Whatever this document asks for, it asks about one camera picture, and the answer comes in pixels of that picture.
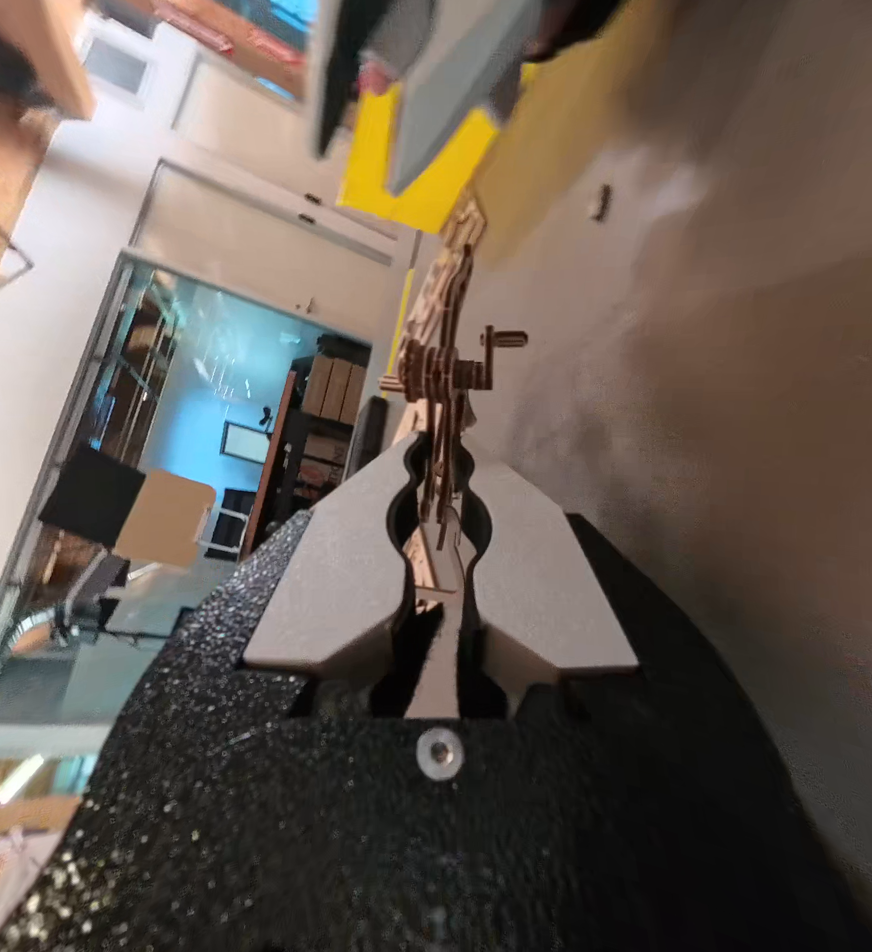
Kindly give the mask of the brown cardboard boxes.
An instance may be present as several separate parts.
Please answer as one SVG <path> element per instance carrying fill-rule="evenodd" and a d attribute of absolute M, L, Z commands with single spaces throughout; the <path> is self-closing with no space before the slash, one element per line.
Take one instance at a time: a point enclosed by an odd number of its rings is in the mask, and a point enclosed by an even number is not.
<path fill-rule="evenodd" d="M 294 385 L 280 437 L 283 468 L 277 514 L 319 502 L 343 480 L 365 368 L 321 353 L 294 360 Z"/>

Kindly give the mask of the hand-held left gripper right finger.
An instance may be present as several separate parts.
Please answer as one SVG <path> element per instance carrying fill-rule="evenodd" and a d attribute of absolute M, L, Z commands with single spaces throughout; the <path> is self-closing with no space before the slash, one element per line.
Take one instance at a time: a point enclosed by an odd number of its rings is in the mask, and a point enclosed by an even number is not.
<path fill-rule="evenodd" d="M 468 489 L 487 512 L 471 564 L 482 668 L 507 698 L 562 677 L 632 672 L 639 660 L 565 512 L 532 482 L 465 439 Z"/>

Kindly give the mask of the black panel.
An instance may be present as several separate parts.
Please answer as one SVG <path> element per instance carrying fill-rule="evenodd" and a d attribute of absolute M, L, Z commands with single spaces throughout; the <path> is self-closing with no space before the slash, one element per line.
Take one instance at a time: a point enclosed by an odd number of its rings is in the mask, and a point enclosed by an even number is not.
<path fill-rule="evenodd" d="M 113 549 L 144 481 L 143 471 L 79 446 L 61 468 L 38 520 Z"/>

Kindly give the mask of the tan rounded board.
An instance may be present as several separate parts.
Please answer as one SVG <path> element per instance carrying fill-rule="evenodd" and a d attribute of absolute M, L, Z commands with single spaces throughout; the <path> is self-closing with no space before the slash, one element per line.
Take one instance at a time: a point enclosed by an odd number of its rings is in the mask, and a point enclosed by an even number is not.
<path fill-rule="evenodd" d="M 127 561 L 188 569 L 217 501 L 215 488 L 167 470 L 151 470 L 112 552 Z"/>

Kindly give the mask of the yellow tape stripe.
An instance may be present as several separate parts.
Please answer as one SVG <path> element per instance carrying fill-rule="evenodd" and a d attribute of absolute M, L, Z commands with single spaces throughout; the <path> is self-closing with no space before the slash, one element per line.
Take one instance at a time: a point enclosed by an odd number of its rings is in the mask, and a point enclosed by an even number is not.
<path fill-rule="evenodd" d="M 401 341 L 404 337 L 406 330 L 406 319 L 409 310 L 410 296 L 413 289 L 414 279 L 416 274 L 416 268 L 409 268 L 406 271 L 406 279 L 403 287 L 402 297 L 400 301 L 399 314 L 397 319 L 397 324 L 394 330 L 394 337 L 392 341 L 391 348 L 391 358 L 395 361 L 399 349 L 401 346 Z"/>

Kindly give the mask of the wooden support post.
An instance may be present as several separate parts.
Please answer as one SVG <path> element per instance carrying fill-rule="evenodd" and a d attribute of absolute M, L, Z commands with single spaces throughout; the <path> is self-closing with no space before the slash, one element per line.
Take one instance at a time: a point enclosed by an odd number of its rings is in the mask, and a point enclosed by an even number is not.
<path fill-rule="evenodd" d="M 268 2 L 152 1 L 157 18 L 201 38 L 218 53 L 253 51 L 290 68 L 306 64 L 306 36 L 268 6 Z"/>

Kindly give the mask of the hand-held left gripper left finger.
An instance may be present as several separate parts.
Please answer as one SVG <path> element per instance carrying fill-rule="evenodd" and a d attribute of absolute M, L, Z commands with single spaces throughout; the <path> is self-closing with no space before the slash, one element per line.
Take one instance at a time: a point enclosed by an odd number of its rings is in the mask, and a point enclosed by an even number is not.
<path fill-rule="evenodd" d="M 385 450 L 310 510 L 261 621 L 244 649 L 252 669 L 319 679 L 380 679 L 393 631 L 414 604 L 404 553 L 417 519 L 424 433 Z"/>

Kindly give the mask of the wooden model frame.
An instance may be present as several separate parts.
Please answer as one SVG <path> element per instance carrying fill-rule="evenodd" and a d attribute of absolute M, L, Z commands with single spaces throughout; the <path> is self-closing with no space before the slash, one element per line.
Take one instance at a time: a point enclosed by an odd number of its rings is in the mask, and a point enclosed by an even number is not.
<path fill-rule="evenodd" d="M 458 347 L 459 327 L 463 308 L 475 268 L 475 250 L 466 246 L 453 252 L 446 248 L 430 269 L 417 302 L 413 319 L 406 320 L 406 330 L 395 361 L 390 361 L 383 375 L 396 372 L 402 362 L 406 342 L 416 340 L 424 346 Z M 408 409 L 418 412 L 421 418 L 420 431 L 425 436 L 428 455 L 423 465 L 421 484 L 418 490 L 418 521 L 421 537 L 425 528 L 433 527 L 435 550 L 449 551 L 459 568 L 459 515 L 456 502 L 464 493 L 459 470 L 463 434 L 475 422 L 470 395 L 460 395 L 448 404 L 432 404 L 426 400 L 408 403 Z"/>

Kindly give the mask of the emptied wooden parts sheet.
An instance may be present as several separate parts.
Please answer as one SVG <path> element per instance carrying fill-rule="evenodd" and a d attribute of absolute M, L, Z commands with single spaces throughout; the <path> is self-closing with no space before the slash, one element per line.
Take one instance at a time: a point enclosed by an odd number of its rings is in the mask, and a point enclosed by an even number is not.
<path fill-rule="evenodd" d="M 453 252 L 466 246 L 475 249 L 487 227 L 477 195 L 466 187 L 447 217 L 441 231 L 442 245 Z"/>

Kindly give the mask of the wooden gear axle assembly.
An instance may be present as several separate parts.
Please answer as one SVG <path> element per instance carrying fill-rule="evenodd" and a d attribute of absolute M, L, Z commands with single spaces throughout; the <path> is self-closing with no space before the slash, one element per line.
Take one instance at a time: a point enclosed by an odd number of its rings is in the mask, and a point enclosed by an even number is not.
<path fill-rule="evenodd" d="M 448 404 L 470 391 L 492 390 L 496 351 L 519 350 L 528 343 L 523 330 L 486 326 L 479 335 L 480 358 L 469 360 L 460 357 L 455 346 L 430 347 L 409 340 L 396 372 L 383 375 L 379 387 L 384 393 L 403 395 L 408 403 Z"/>

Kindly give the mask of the desk with brown edge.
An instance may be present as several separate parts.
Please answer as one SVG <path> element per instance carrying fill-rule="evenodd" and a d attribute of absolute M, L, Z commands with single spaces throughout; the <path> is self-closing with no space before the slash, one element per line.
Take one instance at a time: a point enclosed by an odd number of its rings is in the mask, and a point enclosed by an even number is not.
<path fill-rule="evenodd" d="M 287 373 L 284 390 L 278 404 L 278 409 L 274 420 L 274 427 L 270 434 L 268 449 L 263 464 L 259 486 L 255 494 L 254 504 L 246 523 L 246 530 L 244 532 L 239 550 L 238 563 L 246 560 L 253 552 L 259 530 L 263 527 L 263 516 L 266 509 L 268 492 L 271 489 L 276 466 L 282 453 L 283 444 L 281 435 L 284 424 L 287 421 L 287 413 L 290 409 L 290 404 L 296 384 L 296 377 L 296 371 L 294 369 L 290 369 Z"/>

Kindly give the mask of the yellow plastic bin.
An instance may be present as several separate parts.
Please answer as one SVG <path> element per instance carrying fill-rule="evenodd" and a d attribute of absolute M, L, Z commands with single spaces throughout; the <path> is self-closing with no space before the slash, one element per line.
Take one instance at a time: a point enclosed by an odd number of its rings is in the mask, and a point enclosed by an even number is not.
<path fill-rule="evenodd" d="M 365 93 L 360 97 L 337 204 L 437 234 L 500 135 L 501 124 L 486 106 L 471 110 L 426 169 L 395 195 L 387 182 L 402 93 L 403 85 L 397 83 L 382 95 Z"/>

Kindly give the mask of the beige door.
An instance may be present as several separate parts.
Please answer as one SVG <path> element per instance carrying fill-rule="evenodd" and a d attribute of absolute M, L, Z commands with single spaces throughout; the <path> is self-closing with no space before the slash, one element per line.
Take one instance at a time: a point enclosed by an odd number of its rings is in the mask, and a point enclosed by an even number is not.
<path fill-rule="evenodd" d="M 129 248 L 241 298 L 370 340 L 395 282 L 392 257 L 293 211 L 161 162 Z"/>
<path fill-rule="evenodd" d="M 258 174 L 314 173 L 340 178 L 347 167 L 348 135 L 315 158 L 302 105 L 221 57 L 196 56 L 171 129 L 189 143 Z"/>

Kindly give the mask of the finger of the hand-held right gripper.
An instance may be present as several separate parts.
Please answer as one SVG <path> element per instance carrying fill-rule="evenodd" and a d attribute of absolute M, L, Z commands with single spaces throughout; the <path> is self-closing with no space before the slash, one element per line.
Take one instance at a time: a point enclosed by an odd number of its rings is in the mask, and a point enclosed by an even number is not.
<path fill-rule="evenodd" d="M 356 88 L 359 55 L 382 18 L 381 1 L 321 1 L 312 28 L 312 153 L 322 160 Z"/>
<path fill-rule="evenodd" d="M 518 87 L 540 1 L 437 2 L 430 38 L 404 81 L 391 150 L 389 191 L 400 196 L 498 87 Z"/>

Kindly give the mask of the wall ventilation grille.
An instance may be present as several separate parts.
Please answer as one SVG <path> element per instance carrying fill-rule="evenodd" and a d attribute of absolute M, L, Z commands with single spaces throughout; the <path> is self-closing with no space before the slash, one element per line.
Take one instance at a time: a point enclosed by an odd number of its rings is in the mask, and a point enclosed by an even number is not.
<path fill-rule="evenodd" d="M 93 32 L 84 40 L 82 59 L 94 89 L 132 103 L 145 101 L 154 73 L 150 58 Z"/>

